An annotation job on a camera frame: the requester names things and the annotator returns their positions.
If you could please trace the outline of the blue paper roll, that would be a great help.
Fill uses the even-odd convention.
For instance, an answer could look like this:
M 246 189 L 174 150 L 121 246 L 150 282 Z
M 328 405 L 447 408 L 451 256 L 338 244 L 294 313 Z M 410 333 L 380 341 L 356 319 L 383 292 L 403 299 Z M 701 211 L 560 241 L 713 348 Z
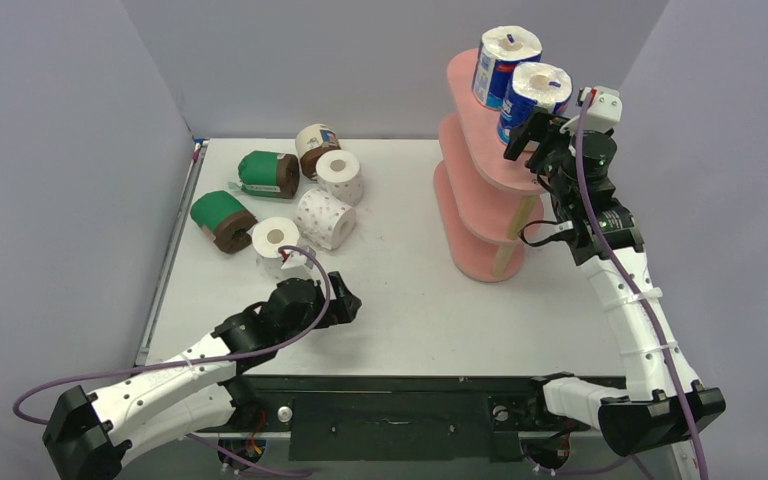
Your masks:
M 543 53 L 537 35 L 521 26 L 498 26 L 481 36 L 472 78 L 478 102 L 499 110 L 513 71 L 523 62 L 539 61 Z

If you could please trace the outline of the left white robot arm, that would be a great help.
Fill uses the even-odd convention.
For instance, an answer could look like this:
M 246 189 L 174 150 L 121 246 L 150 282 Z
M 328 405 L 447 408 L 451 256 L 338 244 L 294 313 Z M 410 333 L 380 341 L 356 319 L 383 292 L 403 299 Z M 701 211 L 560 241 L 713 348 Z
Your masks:
M 309 327 L 352 322 L 362 306 L 342 277 L 299 278 L 224 322 L 179 355 L 122 382 L 58 398 L 42 441 L 63 479 L 113 479 L 142 454 L 192 432 L 251 427 L 258 400 L 244 373 Z

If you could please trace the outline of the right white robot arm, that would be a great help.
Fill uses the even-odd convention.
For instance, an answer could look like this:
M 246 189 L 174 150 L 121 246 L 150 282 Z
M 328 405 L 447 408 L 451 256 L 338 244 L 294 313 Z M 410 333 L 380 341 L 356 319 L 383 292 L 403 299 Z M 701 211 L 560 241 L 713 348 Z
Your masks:
M 696 438 L 726 409 L 720 389 L 705 387 L 671 333 L 652 283 L 644 241 L 608 177 L 613 131 L 573 133 L 569 120 L 537 108 L 515 127 L 504 157 L 534 141 L 525 166 L 550 194 L 555 231 L 567 244 L 604 309 L 625 372 L 622 389 L 570 373 L 549 375 L 524 400 L 526 418 L 548 427 L 560 417 L 602 433 L 620 456 Z

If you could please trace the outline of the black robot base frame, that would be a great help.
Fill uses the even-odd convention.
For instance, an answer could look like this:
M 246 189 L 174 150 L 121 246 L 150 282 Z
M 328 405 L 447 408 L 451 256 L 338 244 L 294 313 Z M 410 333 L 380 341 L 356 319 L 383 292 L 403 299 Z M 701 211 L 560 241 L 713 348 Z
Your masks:
M 302 461 L 519 462 L 530 439 L 554 447 L 573 420 L 539 406 L 529 377 L 250 375 L 222 439 L 284 440 Z

